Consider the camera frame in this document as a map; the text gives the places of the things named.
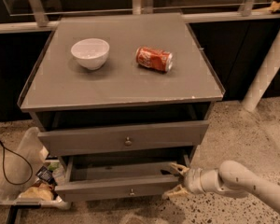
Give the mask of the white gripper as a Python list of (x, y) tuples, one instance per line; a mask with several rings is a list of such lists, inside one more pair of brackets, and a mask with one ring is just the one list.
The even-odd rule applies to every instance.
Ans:
[(187, 166), (174, 162), (170, 163), (170, 167), (176, 170), (180, 175), (184, 176), (184, 185), (186, 189), (179, 184), (162, 194), (164, 200), (176, 196), (186, 196), (189, 194), (188, 191), (193, 194), (205, 194), (206, 192), (220, 194), (223, 191), (218, 169), (190, 169)]

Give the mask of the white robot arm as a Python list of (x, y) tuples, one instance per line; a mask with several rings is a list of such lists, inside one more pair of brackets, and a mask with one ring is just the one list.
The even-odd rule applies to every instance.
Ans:
[(171, 163), (183, 181), (162, 194), (164, 199), (187, 194), (215, 193), (230, 198), (252, 194), (280, 215), (280, 186), (247, 169), (237, 161), (224, 161), (218, 168), (188, 168)]

